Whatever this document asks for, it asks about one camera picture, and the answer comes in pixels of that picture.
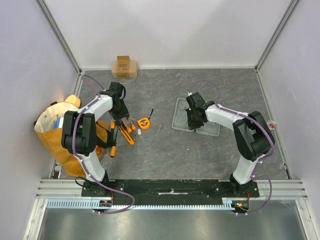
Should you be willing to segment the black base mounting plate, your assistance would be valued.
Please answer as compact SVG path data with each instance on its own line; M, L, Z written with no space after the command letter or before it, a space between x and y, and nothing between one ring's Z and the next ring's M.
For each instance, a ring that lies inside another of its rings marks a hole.
M258 184L254 181L237 187L230 181L217 179L116 179L108 180L105 185L117 191L137 195L210 195L215 198L258 198Z

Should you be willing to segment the small cardboard box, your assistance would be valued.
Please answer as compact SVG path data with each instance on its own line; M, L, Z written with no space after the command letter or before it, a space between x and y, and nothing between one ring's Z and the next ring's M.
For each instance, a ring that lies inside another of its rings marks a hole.
M136 78L138 75L138 63L131 60L128 55L117 56L113 62L111 73L114 78Z

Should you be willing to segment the orange tape measure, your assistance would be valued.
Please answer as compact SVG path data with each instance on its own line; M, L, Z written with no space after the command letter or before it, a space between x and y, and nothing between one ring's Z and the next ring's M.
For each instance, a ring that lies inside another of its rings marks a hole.
M149 117L141 118L137 121L137 123L142 130L146 130L150 127L150 118Z

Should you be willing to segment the orange utility knife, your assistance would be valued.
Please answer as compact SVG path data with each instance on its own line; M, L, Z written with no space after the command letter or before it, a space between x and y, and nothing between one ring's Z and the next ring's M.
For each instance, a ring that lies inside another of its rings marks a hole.
M129 129L125 126L125 125L122 125L122 124L116 124L117 128L120 130L121 134L124 136L124 138L127 140L127 142L130 144L130 145L134 145L135 144L135 141L134 139L131 137L130 135L130 131Z

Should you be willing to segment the orange pliers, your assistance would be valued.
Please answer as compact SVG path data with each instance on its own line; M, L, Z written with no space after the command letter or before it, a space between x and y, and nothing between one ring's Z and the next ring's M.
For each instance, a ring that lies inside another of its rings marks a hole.
M126 131L130 135L130 137L133 138L133 139L137 139L139 137L139 134L138 134L138 129L139 129L138 122L134 118L130 118L130 117L128 119L125 118L123 122L124 122L124 125L126 127Z

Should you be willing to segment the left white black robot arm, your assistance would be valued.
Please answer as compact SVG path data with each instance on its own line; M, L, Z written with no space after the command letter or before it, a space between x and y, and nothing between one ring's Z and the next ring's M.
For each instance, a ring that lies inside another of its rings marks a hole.
M78 160L86 180L94 183L92 190L101 197L106 196L111 188L108 174L96 153L96 123L109 112L116 127L129 137L130 114L124 102L126 93L121 83L111 82L109 89L99 91L90 103L77 111L66 111L63 117L61 145Z

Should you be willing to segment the grey plastic tool case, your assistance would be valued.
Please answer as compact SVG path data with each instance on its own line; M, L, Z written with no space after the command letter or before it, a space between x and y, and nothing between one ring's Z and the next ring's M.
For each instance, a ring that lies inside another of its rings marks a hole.
M189 129L186 109L189 107L185 98L179 97L176 100L171 127L173 130L197 133L199 135L218 137L220 135L220 125L214 122L206 122L204 126L197 129Z

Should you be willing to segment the tan wooden object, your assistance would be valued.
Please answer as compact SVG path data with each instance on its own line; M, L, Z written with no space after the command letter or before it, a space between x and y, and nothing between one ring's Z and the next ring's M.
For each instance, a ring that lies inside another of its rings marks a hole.
M78 109L80 108L81 106L81 99L72 94L70 96L68 96L65 100L64 100L66 103L69 103L69 104L73 104L74 106L76 106Z

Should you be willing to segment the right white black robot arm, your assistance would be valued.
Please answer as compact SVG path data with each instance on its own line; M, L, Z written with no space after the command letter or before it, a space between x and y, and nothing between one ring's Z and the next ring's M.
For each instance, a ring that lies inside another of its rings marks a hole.
M186 98L187 124L191 130L205 123L216 123L233 131L240 158L230 175L229 191L235 197L242 196L253 182L258 162L275 151L275 139L258 111L243 113L215 101L205 102L198 93L188 93Z

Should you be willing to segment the aluminium frame rail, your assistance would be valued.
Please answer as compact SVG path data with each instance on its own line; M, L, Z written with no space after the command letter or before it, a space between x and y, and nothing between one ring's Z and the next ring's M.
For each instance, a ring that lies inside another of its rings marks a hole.
M257 180L259 200L266 200L270 194L270 183ZM271 200L307 200L308 196L301 180L272 179ZM82 188L72 179L42 179L36 197L42 199L81 199Z

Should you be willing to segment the brown paper tote bag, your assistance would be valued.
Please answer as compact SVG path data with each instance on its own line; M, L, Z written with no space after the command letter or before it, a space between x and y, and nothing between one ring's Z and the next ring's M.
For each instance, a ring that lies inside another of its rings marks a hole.
M57 160L65 169L66 173L71 177L86 177L86 173L81 166L81 163L72 153L62 146L62 128L54 128L58 120L58 117L64 117L66 111L78 111L78 107L69 102L58 102L49 106L36 120L34 130L46 147L48 152ZM95 124L96 135L104 143L111 145L111 133L109 132L109 125L103 120L98 120ZM98 173L98 176L94 176L97 180L102 180L106 174L105 170L102 170L100 164L100 158L102 157L105 147L102 147L103 143L98 143L95 147L95 152L98 160L94 160L94 163L88 163L86 160L85 166L87 167L91 175Z

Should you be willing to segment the blue box in bag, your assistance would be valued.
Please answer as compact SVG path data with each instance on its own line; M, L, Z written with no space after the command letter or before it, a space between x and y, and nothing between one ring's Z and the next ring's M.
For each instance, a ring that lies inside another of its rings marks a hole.
M59 129L63 127L63 123L64 123L64 117L63 116L58 116L56 119L56 122L54 124L54 128L55 129Z

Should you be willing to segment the orange black screwdriver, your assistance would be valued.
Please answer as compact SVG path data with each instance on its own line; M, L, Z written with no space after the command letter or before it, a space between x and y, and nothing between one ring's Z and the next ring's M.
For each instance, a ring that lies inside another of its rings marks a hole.
M116 127L115 122L114 122L114 121L111 121L111 122L110 122L110 132L111 132L111 133L114 133L115 127Z
M112 143L112 147L110 150L110 157L114 158L116 155L116 151L117 151L117 135L118 135L118 130L116 130L115 134L113 135L113 143Z

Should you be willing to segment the thin metal screwdriver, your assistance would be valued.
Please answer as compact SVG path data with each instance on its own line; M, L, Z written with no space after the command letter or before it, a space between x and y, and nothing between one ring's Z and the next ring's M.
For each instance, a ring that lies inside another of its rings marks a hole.
M154 136L154 139L153 139L153 141L152 141L152 143L151 143L152 146L155 144L155 141L157 140L157 138L158 138L158 136L159 136L160 131L162 130L162 128L163 128L163 124L161 123L161 124L158 126L157 132L156 132L156 134L155 134L155 136Z

